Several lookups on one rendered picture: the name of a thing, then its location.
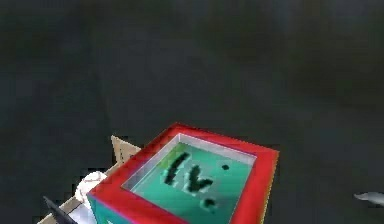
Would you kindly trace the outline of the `colorful red-framed toy block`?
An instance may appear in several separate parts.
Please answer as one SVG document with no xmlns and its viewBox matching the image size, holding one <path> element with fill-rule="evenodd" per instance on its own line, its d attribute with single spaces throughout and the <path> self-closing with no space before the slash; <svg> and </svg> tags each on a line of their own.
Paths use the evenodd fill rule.
<svg viewBox="0 0 384 224">
<path fill-rule="evenodd" d="M 175 123 L 88 200 L 97 224 L 263 224 L 278 155 Z"/>
</svg>

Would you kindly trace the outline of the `tan wooden shelf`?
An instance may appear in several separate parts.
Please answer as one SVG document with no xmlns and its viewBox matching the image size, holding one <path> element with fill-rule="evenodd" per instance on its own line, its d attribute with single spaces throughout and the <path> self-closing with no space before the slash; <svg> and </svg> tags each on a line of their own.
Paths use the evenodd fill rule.
<svg viewBox="0 0 384 224">
<path fill-rule="evenodd" d="M 107 177 L 114 173 L 120 166 L 141 150 L 140 147 L 126 142 L 116 136 L 111 136 L 111 142 L 116 163 L 105 172 L 101 171 L 105 173 Z M 75 198 L 74 195 L 61 204 L 59 208 L 67 213 L 78 224 L 97 224 L 92 209 L 86 208 Z"/>
</svg>

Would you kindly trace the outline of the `white baseball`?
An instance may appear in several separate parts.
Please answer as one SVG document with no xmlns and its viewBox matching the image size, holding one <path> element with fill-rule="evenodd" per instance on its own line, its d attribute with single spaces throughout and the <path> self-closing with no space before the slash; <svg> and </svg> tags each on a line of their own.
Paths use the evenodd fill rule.
<svg viewBox="0 0 384 224">
<path fill-rule="evenodd" d="M 106 177 L 107 175 L 101 171 L 94 171 L 86 175 L 76 187 L 75 198 L 86 208 L 90 209 L 91 205 L 87 194 Z"/>
</svg>

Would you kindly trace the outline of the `black flat object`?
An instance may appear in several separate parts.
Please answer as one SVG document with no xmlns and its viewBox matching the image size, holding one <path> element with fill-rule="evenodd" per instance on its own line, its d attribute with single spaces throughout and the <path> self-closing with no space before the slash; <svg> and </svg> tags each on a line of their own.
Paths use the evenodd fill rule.
<svg viewBox="0 0 384 224">
<path fill-rule="evenodd" d="M 51 201 L 48 197 L 43 197 L 46 206 L 49 211 L 53 215 L 57 224 L 78 224 L 75 220 L 73 220 L 67 213 L 65 213 L 62 209 L 60 209 L 53 201 Z"/>
</svg>

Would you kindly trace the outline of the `grey curved object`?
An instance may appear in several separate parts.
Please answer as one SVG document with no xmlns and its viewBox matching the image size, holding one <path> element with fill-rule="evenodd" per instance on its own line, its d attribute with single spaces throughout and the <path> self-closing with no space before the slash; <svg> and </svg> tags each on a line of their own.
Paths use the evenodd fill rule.
<svg viewBox="0 0 384 224">
<path fill-rule="evenodd" d="M 375 205 L 384 207 L 384 193 L 379 192 L 364 192 L 355 194 L 354 197 L 361 201 L 368 201 Z"/>
</svg>

